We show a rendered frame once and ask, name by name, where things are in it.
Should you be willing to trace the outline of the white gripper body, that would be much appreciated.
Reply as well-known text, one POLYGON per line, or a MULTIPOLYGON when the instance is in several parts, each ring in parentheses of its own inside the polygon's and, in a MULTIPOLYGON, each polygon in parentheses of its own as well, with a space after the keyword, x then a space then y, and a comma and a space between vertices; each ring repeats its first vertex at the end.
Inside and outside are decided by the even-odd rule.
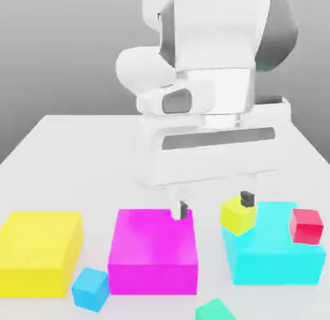
POLYGON ((142 115, 138 120, 135 177, 164 186, 274 171, 288 161, 291 105, 258 97, 235 115, 142 115))

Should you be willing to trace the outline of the large yellow box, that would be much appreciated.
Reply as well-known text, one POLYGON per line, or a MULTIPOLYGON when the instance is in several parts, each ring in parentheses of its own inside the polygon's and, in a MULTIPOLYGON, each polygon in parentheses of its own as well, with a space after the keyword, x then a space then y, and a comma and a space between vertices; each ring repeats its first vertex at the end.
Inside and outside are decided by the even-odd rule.
POLYGON ((82 225, 79 212, 12 212, 0 228, 0 297, 65 297, 82 225))

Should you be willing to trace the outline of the small green cube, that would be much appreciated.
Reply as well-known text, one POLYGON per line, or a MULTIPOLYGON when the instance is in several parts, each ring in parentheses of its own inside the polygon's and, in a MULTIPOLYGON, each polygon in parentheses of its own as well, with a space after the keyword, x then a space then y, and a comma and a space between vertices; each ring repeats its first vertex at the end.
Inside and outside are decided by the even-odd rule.
POLYGON ((214 299, 198 307, 195 320, 236 320, 220 299, 214 299))

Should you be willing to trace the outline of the large magenta box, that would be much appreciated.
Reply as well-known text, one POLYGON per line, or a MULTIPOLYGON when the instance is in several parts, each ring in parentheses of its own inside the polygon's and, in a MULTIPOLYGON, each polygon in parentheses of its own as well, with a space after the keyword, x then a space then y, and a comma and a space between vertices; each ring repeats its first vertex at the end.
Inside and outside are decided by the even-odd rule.
POLYGON ((110 254, 112 295, 195 295, 199 262, 193 214, 174 220, 168 209, 120 209, 110 254))

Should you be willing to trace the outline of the large cyan box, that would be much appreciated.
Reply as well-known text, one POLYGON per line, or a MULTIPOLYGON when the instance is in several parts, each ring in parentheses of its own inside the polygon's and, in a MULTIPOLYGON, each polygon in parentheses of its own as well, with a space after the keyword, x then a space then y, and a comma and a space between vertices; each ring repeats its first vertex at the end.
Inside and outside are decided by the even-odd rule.
POLYGON ((222 229, 235 285, 318 284, 326 251, 322 245, 292 242, 289 219, 296 207, 292 201, 262 201, 253 229, 240 236, 222 229))

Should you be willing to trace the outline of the small blue cube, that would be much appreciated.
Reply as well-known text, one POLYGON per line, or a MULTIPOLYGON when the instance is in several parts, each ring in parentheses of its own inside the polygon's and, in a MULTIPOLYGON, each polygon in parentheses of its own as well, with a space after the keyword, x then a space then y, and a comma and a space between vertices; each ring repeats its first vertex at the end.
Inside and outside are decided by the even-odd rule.
POLYGON ((108 274, 85 267, 72 285, 74 304, 80 308, 99 312, 110 294, 108 274))

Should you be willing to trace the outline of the small yellow cube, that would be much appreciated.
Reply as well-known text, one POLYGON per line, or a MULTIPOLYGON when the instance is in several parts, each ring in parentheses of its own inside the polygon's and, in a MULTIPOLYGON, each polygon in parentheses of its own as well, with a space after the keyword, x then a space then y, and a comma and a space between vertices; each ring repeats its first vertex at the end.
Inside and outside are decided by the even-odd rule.
POLYGON ((257 207, 241 205, 241 197, 224 202, 220 211, 220 224, 233 234, 239 236, 255 226, 257 207))

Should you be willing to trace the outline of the small red cube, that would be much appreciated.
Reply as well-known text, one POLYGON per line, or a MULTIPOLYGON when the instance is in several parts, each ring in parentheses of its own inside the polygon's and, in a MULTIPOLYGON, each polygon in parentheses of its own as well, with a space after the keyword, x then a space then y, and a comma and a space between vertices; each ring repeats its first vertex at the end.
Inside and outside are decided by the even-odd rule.
POLYGON ((294 208, 288 228, 293 243, 319 245, 324 224, 317 210, 294 208))

